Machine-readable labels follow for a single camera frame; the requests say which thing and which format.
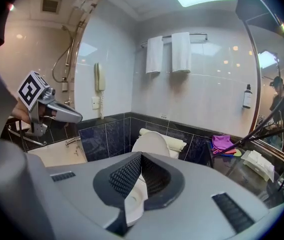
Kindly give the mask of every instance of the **telephone handset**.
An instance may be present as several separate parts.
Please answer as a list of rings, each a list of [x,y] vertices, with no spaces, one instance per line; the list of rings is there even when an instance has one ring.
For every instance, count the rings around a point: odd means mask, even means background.
[[[94,65],[94,75],[95,75],[95,90],[104,91],[105,90],[105,73],[99,63]]]
[[[99,63],[94,65],[94,75],[95,75],[95,90],[101,93],[100,97],[100,117],[104,119],[103,109],[104,109],[104,90],[106,87],[105,83],[105,72]]]

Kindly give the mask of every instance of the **toilet seat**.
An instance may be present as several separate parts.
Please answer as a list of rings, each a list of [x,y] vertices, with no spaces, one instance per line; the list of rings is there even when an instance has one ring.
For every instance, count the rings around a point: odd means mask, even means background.
[[[166,140],[156,131],[150,131],[140,136],[136,140],[132,148],[132,152],[149,152],[170,157],[169,147]]]

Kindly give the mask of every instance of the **soap dispenser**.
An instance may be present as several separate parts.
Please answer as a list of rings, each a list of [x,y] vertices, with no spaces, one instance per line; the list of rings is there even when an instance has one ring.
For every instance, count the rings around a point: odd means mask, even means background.
[[[243,100],[243,108],[250,109],[251,108],[251,85],[248,84],[246,87],[246,91],[244,92],[244,100]]]

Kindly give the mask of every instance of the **countertop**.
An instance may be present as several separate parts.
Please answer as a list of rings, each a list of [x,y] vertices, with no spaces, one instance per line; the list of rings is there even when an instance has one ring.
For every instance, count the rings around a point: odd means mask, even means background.
[[[207,146],[215,170],[256,195],[269,209],[284,202],[282,191],[277,191],[279,188],[277,184],[279,174],[276,171],[274,172],[274,182],[270,179],[265,181],[255,171],[244,165],[244,160],[240,156],[215,156],[210,147],[210,140],[207,141]],[[238,149],[242,155],[246,151],[242,148]]]

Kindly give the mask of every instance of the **white towel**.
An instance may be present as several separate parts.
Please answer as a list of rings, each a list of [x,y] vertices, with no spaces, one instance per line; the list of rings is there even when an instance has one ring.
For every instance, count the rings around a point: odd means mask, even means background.
[[[191,41],[188,32],[172,35],[172,71],[191,72]]]
[[[146,73],[160,72],[163,60],[162,36],[147,41]]]

